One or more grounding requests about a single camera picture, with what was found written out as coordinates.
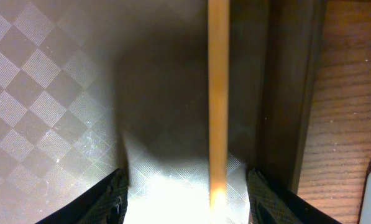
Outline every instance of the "checkered pattern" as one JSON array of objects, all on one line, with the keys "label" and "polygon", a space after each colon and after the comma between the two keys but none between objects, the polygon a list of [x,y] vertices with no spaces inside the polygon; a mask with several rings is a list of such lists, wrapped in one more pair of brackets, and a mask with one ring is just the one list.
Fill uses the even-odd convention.
[{"label": "checkered pattern", "polygon": [[[0,0],[0,223],[36,222],[117,167],[107,65],[154,27],[199,30],[205,7],[202,0]],[[208,202],[207,161],[161,164],[130,133],[124,139],[133,205],[149,197],[158,176]],[[247,200],[242,172],[230,155],[231,203]],[[138,223],[136,207],[130,203],[128,223]]]}]

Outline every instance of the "wooden rod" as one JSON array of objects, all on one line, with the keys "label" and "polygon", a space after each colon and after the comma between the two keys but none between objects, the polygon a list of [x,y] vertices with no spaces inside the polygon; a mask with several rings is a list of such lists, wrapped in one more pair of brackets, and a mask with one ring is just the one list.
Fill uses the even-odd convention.
[{"label": "wooden rod", "polygon": [[210,223],[226,222],[229,0],[208,0]]}]

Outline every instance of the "checkered surface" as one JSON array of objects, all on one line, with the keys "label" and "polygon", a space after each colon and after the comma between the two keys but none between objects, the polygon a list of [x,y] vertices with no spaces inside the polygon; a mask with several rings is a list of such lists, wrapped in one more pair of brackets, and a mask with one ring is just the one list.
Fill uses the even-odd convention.
[{"label": "checkered surface", "polygon": [[[202,0],[0,0],[0,223],[36,222],[118,166],[114,57],[155,29],[201,30],[205,14]],[[200,63],[192,66],[206,77]],[[198,128],[187,131],[204,136],[199,146],[181,134],[148,144],[123,134],[126,223],[206,223],[207,139]],[[202,159],[162,164],[149,147]],[[228,223],[247,223],[245,167],[231,155],[228,163]]]}]

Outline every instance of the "wooden surface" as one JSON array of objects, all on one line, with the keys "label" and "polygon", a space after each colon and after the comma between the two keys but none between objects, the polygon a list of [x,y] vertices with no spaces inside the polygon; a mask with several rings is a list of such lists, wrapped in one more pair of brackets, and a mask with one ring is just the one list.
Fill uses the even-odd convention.
[{"label": "wooden surface", "polygon": [[211,223],[226,222],[229,0],[208,1]]},{"label": "wooden surface", "polygon": [[371,169],[371,2],[329,1],[298,195],[357,223]]}]

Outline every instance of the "wooden stick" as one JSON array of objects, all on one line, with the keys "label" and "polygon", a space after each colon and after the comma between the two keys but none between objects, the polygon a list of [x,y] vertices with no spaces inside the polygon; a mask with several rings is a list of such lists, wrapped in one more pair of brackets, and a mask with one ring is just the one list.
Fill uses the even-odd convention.
[{"label": "wooden stick", "polygon": [[210,223],[226,222],[229,0],[208,1]]}]

